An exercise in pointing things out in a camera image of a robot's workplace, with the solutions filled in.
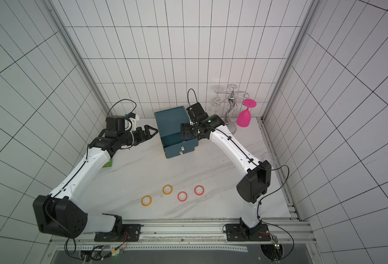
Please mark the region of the teal three-drawer cabinet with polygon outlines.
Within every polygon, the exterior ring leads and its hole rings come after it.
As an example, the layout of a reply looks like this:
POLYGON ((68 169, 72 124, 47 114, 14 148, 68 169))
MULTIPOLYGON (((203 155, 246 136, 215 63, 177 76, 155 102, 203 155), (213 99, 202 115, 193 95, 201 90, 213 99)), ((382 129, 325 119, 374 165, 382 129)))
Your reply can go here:
POLYGON ((154 115, 166 158, 170 159, 195 150, 198 146, 196 138, 181 137, 181 125, 190 124, 184 106, 158 111, 154 115))

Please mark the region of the red tape roll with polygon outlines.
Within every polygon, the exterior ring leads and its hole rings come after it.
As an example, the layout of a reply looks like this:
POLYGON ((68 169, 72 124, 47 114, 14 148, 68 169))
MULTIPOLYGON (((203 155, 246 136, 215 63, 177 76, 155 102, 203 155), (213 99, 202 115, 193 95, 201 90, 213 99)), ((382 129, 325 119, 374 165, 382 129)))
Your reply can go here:
POLYGON ((185 191, 181 191, 177 195, 177 199, 179 202, 185 202, 188 198, 188 195, 185 191))
POLYGON ((197 196, 202 196, 205 193, 205 189, 201 185, 197 185, 194 189, 194 192, 197 196))

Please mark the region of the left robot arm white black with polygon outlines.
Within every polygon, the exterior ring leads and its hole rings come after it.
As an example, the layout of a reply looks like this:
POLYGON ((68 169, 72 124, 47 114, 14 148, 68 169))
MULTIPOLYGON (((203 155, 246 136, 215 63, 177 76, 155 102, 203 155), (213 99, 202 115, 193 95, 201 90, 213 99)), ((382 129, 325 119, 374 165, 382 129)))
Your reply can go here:
POLYGON ((82 195, 101 168, 123 146, 136 146, 158 133, 145 125, 132 131, 104 129, 87 148, 84 158, 48 195, 33 201, 33 210, 41 233, 75 239, 81 234, 96 234, 97 241, 119 241, 125 230, 122 218, 115 214, 86 213, 80 207, 82 195))

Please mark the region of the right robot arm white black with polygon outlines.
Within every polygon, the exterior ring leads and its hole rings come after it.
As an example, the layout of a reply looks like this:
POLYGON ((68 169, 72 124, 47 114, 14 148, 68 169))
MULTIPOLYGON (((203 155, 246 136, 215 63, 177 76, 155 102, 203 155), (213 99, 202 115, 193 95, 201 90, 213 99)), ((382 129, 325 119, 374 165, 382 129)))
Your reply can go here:
POLYGON ((260 161, 243 147, 217 115, 192 124, 181 124, 181 136, 198 140, 208 139, 233 162, 241 175, 241 180, 236 186, 243 200, 240 225, 248 235, 257 232, 261 227, 258 216, 259 199, 267 193, 270 186, 271 164, 267 161, 260 161))

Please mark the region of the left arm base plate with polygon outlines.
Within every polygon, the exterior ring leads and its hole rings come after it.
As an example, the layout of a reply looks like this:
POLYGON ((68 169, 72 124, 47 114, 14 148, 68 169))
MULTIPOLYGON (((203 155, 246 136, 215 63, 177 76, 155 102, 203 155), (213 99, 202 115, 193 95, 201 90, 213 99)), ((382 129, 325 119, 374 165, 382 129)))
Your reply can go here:
POLYGON ((140 238, 141 224, 120 224, 107 233, 96 233, 95 242, 137 242, 140 238))

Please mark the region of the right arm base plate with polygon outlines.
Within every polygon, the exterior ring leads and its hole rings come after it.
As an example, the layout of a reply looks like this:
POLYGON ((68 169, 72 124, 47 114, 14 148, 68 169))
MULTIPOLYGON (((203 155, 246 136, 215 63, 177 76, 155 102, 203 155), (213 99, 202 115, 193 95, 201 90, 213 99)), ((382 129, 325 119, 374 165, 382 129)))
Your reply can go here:
POLYGON ((244 224, 226 224, 223 226, 228 242, 270 242, 272 235, 266 224, 249 228, 244 224))

